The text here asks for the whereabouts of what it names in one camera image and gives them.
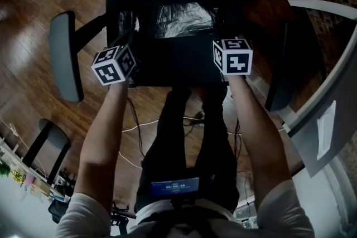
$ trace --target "black pants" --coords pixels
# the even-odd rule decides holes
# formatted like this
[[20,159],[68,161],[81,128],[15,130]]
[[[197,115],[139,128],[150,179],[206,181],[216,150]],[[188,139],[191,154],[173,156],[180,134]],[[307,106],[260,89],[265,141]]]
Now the black pants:
[[186,168],[182,118],[189,96],[188,89],[173,90],[167,95],[158,121],[156,139],[142,162],[143,170],[135,212],[159,200],[151,195],[151,182],[182,178],[185,173],[205,177],[214,175],[204,198],[230,211],[238,204],[239,192],[235,180],[237,160],[228,142],[221,102],[210,102],[205,105],[202,147],[194,168]]

